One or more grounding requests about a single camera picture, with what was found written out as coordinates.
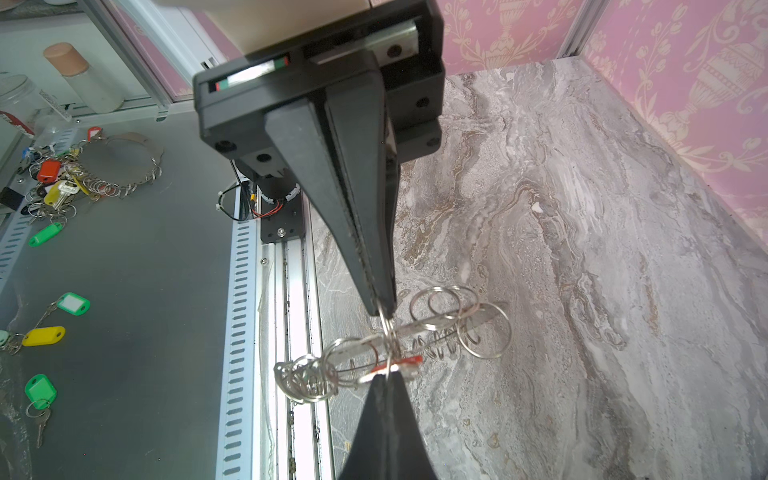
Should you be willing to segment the red key tag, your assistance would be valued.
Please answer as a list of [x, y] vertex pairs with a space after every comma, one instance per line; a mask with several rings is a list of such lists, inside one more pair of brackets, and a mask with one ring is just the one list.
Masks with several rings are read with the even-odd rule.
[[371, 370], [372, 374], [385, 374], [387, 372], [400, 372], [402, 375], [414, 375], [418, 372], [424, 359], [421, 355], [415, 355], [405, 357], [396, 361], [385, 362], [381, 366], [377, 366]]

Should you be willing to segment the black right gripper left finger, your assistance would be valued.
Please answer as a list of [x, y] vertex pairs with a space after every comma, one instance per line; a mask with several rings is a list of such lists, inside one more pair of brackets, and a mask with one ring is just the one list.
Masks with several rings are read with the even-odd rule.
[[386, 377], [370, 384], [348, 458], [339, 479], [385, 478], [384, 414]]

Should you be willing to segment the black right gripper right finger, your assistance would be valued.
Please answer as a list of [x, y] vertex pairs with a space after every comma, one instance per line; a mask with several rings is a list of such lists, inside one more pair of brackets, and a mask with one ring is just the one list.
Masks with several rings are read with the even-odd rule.
[[386, 378], [386, 478], [437, 478], [400, 373]]

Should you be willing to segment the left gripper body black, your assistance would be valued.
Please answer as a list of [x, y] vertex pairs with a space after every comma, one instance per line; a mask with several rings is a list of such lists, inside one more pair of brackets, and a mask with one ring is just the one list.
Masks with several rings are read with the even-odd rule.
[[408, 162], [440, 146], [443, 19], [390, 1], [198, 73], [202, 140], [262, 176]]

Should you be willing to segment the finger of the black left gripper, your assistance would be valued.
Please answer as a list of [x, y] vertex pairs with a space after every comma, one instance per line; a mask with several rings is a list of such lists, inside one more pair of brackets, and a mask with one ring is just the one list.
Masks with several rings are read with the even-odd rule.
[[370, 315], [393, 316], [393, 247], [387, 222], [387, 112], [375, 58], [339, 61], [344, 78], [326, 88], [325, 115], [335, 153], [343, 222], [330, 227]]
[[360, 238], [313, 103], [299, 99], [267, 113], [265, 131], [333, 235], [367, 312], [376, 315]]

